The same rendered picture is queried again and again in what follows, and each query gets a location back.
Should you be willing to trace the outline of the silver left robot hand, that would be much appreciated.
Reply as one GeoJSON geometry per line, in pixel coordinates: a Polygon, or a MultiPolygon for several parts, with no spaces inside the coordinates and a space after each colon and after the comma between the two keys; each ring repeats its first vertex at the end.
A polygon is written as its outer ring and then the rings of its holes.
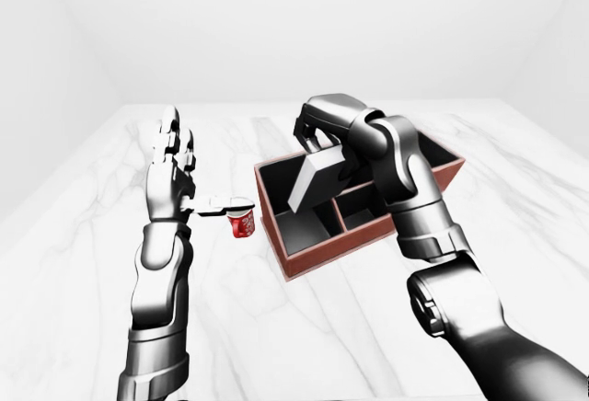
{"type": "Polygon", "coordinates": [[[198,196],[191,175],[195,166],[192,131],[180,125],[179,112],[170,105],[164,110],[146,177],[146,203],[152,222],[186,223],[193,213],[240,217],[253,210],[254,202],[245,197],[198,196]]]}

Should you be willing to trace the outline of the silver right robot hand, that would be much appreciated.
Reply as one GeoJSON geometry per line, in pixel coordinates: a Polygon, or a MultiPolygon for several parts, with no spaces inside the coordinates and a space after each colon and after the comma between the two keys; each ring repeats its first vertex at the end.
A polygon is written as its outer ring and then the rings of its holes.
{"type": "Polygon", "coordinates": [[[339,179],[350,178],[362,163],[347,144],[348,133],[354,120],[366,109],[362,101],[342,93],[313,96],[301,108],[294,137],[308,153],[321,150],[316,130],[325,133],[332,143],[341,143],[346,162],[339,179]]]}

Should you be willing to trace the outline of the grey book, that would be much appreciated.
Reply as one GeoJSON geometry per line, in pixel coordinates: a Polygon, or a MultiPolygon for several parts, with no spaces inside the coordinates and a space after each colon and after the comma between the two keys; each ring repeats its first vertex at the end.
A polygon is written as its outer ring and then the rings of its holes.
{"type": "Polygon", "coordinates": [[[345,166],[341,144],[307,154],[288,200],[291,210],[308,210],[341,193],[350,180],[341,178],[345,166]]]}

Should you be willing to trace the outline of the red-brown desk caddy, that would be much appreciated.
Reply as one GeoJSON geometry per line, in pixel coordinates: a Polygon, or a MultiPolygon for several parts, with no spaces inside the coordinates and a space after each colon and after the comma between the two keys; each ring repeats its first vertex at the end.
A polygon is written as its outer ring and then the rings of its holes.
{"type": "Polygon", "coordinates": [[[287,200],[304,158],[295,153],[254,167],[261,223],[287,281],[396,232],[368,166],[338,196],[294,213],[287,200]]]}

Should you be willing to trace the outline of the red patterned mug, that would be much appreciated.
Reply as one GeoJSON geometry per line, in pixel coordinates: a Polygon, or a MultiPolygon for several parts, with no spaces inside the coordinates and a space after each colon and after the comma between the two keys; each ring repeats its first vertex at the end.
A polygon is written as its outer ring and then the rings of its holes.
{"type": "Polygon", "coordinates": [[[231,223],[235,238],[245,238],[253,235],[255,231],[254,207],[255,203],[248,198],[234,197],[230,199],[226,216],[231,223]]]}

